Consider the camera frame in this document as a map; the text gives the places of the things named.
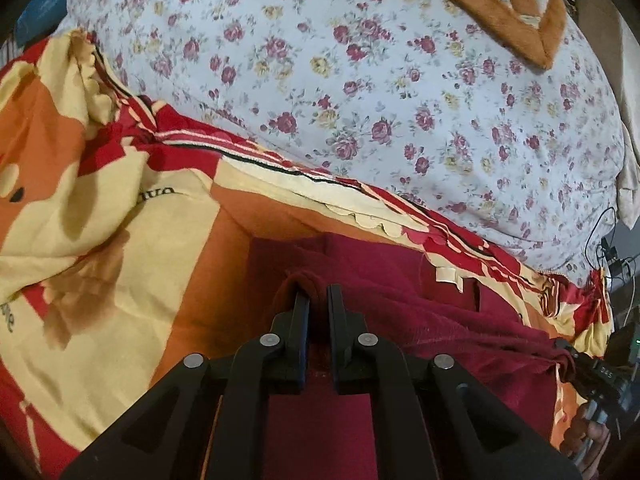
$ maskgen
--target black cable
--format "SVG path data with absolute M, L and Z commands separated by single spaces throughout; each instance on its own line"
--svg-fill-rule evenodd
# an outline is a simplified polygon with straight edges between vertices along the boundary
M 613 215 L 614 215 L 614 218 L 613 218 L 613 220 L 614 220 L 613 234 L 616 233 L 616 209 L 614 207 L 612 207 L 612 206 L 609 206 L 602 213 L 600 213 L 600 216 L 598 217 L 598 220 L 597 220 L 596 224 L 593 226 L 593 229 L 591 230 L 591 233 L 589 234 L 589 238 L 587 238 L 587 243 L 584 246 L 584 259 L 587 260 L 587 263 L 591 267 L 591 270 L 596 270 L 596 268 L 593 266 L 593 264 L 589 260 L 589 257 L 587 256 L 587 248 L 589 247 L 589 242 L 591 242 L 591 237 L 593 236 L 593 234 L 596 231 L 598 225 L 600 224 L 600 220 L 602 220 L 602 217 L 610 210 L 613 211 Z

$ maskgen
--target white floral fabric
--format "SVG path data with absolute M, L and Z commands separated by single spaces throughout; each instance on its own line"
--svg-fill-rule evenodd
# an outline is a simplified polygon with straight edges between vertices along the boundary
M 448 0 L 68 0 L 133 92 L 392 190 L 583 284 L 615 98 L 575 23 L 529 67 Z M 596 228 L 593 248 L 612 216 Z

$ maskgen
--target dark red cloth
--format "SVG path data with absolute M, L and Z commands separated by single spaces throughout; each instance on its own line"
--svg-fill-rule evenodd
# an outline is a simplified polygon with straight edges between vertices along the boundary
M 468 293 L 435 283 L 433 267 L 418 251 L 333 234 L 297 242 L 255 239 L 246 282 L 248 301 L 263 308 L 265 323 L 291 307 L 297 286 L 304 288 L 312 301 L 314 344 L 327 341 L 326 287 L 340 283 L 346 308 L 363 313 L 370 332 L 423 358 L 453 355 L 549 437 L 556 363 L 561 373 L 571 372 L 568 354 L 555 349 L 545 332 L 523 326 L 514 309 L 481 283 L 465 280 L 475 298 L 470 306 Z M 447 301 L 443 286 L 449 285 Z M 462 305 L 460 298 L 466 298 Z M 335 395 L 326 364 L 310 361 L 302 396 L 270 400 L 263 478 L 377 478 L 368 397 Z

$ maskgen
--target yellow rose print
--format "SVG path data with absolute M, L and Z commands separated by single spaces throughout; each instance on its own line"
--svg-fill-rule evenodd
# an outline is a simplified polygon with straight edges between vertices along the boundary
M 463 52 L 464 49 L 465 49 L 465 46 L 462 43 L 460 43 L 459 41 L 453 41 L 449 45 L 449 50 L 456 57 L 462 57 L 462 52 Z
M 311 58 L 311 70 L 315 73 L 321 75 L 322 77 L 329 77 L 331 73 L 331 66 L 329 62 L 324 57 L 313 57 Z
M 318 115 L 318 125 L 321 128 L 335 128 L 335 121 L 338 119 L 338 113 L 330 108 L 323 110 Z
M 133 42 L 133 53 L 140 54 L 140 52 L 142 52 L 142 44 L 140 43 L 140 40 L 136 38 Z
M 265 6 L 262 8 L 262 12 L 270 20 L 277 20 L 280 16 L 282 16 L 282 7 L 281 6 Z
M 452 110 L 457 110 L 460 107 L 460 100 L 455 95 L 448 92 L 444 94 L 444 101 Z
M 254 72 L 258 76 L 264 76 L 269 73 L 269 65 L 265 61 L 258 61 L 254 66 Z

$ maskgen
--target finger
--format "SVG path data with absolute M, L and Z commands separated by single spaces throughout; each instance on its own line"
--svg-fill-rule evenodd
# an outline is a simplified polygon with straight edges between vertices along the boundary
M 587 428 L 589 421 L 581 419 L 575 419 L 572 421 L 571 426 L 564 432 L 565 439 L 583 438 L 587 434 Z
M 598 469 L 598 464 L 600 463 L 600 459 L 604 455 L 604 452 L 609 445 L 609 441 L 611 440 L 609 431 L 605 432 L 603 435 L 603 441 L 594 442 L 594 444 L 591 446 L 591 449 L 582 460 L 582 464 L 578 466 L 578 469 L 583 472 L 583 477 L 585 478 L 591 478 L 593 475 L 595 475 Z
M 604 424 L 598 424 L 597 422 L 589 422 L 586 429 L 586 435 L 592 438 L 597 443 L 603 443 L 609 434 L 609 428 Z
M 580 438 L 566 438 L 560 444 L 560 452 L 564 455 L 577 453 L 582 448 L 582 440 Z
M 578 408 L 578 411 L 575 412 L 575 417 L 574 420 L 580 419 L 580 418 L 584 418 L 584 413 L 587 411 L 587 407 L 589 406 L 588 402 L 585 402 L 584 404 L 581 404 L 580 407 Z

